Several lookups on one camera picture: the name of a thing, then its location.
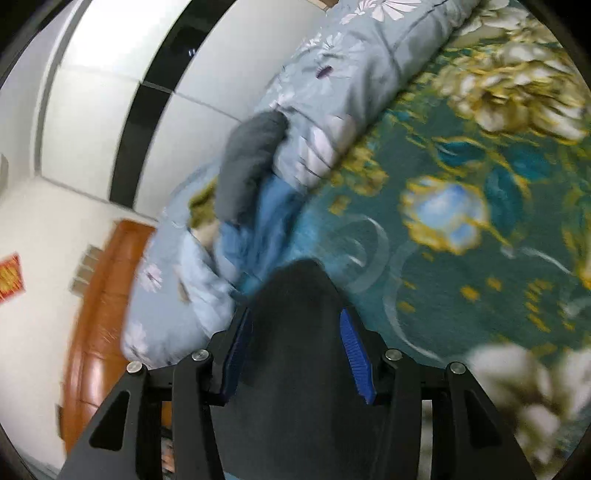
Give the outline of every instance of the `red paper sign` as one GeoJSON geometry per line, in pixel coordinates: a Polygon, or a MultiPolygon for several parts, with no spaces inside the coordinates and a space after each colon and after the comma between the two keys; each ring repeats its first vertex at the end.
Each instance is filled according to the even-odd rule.
{"type": "Polygon", "coordinates": [[[22,282],[21,261],[18,254],[14,254],[0,262],[0,303],[21,291],[25,291],[22,282]]]}

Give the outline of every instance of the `metal screw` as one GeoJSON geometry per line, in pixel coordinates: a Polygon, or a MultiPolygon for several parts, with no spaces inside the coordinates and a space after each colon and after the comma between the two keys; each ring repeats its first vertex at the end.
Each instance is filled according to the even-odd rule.
{"type": "Polygon", "coordinates": [[[127,370],[127,373],[135,375],[142,371],[143,366],[144,364],[142,362],[129,362],[125,369],[127,370]]]}
{"type": "Polygon", "coordinates": [[[191,354],[191,358],[196,362],[203,362],[209,358],[209,352],[207,350],[197,350],[191,354]]]}
{"type": "Polygon", "coordinates": [[[386,358],[392,362],[397,362],[402,358],[402,352],[395,348],[391,348],[390,350],[386,350],[386,358]]]}
{"type": "Polygon", "coordinates": [[[460,362],[452,362],[452,364],[449,366],[449,370],[451,370],[456,375],[462,375],[463,373],[466,373],[466,365],[461,364],[460,362]]]}

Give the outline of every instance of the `blanket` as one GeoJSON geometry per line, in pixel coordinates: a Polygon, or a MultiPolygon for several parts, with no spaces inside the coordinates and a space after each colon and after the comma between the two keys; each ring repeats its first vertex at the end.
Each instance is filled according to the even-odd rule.
{"type": "Polygon", "coordinates": [[[590,113],[552,33],[488,0],[350,149],[285,258],[318,258],[389,346],[466,362],[540,479],[591,421],[590,113]]]}
{"type": "Polygon", "coordinates": [[[235,267],[228,280],[236,281],[242,273],[264,279],[277,266],[304,204],[303,194],[330,173],[477,3],[342,0],[327,13],[318,32],[284,65],[256,109],[260,115],[269,108],[282,112],[289,127],[273,159],[278,180],[269,183],[274,188],[263,190],[249,205],[256,212],[256,225],[227,222],[221,232],[219,261],[235,267]]]}

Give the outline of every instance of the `floral bedsheet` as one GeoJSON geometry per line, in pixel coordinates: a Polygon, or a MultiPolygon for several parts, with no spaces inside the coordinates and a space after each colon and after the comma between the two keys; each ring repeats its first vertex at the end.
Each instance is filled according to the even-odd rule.
{"type": "Polygon", "coordinates": [[[590,107],[552,33],[486,0],[319,187],[286,259],[321,259],[388,345],[466,361],[538,478],[591,420],[590,107]]]}

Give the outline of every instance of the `bed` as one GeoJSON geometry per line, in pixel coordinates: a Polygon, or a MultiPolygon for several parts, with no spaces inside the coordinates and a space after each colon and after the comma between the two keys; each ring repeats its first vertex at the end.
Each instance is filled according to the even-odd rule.
{"type": "MultiPolygon", "coordinates": [[[[413,6],[399,5],[363,0],[340,21],[413,6]]],[[[277,261],[319,259],[367,327],[417,361],[466,362],[538,478],[591,421],[590,125],[589,90],[550,30],[514,0],[485,0],[313,185],[277,261]]],[[[179,299],[178,245],[189,199],[219,168],[195,172],[162,213],[128,357],[173,364],[206,343],[179,299]]]]}

